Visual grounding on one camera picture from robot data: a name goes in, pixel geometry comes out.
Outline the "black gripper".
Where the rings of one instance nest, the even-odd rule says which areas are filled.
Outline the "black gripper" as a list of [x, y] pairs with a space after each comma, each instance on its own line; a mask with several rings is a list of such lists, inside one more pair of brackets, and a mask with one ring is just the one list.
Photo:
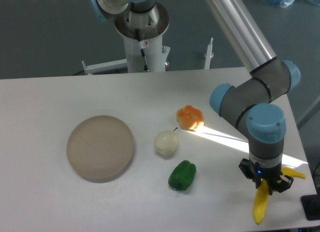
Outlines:
[[261, 180], [267, 180], [269, 194], [274, 191], [282, 193], [291, 188], [294, 179], [288, 175], [282, 175], [282, 161], [278, 159], [251, 160], [243, 158], [239, 168], [247, 179], [255, 183], [255, 188], [261, 184]]

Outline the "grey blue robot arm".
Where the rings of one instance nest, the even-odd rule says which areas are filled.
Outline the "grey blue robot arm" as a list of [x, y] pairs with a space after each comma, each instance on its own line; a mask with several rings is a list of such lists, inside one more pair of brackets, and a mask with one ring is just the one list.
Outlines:
[[[169, 26], [166, 9], [155, 0], [89, 0], [97, 17], [114, 19], [125, 41], [126, 65], [131, 73], [163, 72], [167, 47], [162, 40]], [[281, 171], [286, 121], [273, 101], [300, 81], [300, 71], [288, 60], [280, 61], [241, 0], [206, 0], [251, 78], [235, 87], [217, 86], [209, 104], [249, 143], [249, 158], [239, 167], [256, 188], [267, 194], [283, 192], [293, 177]]]

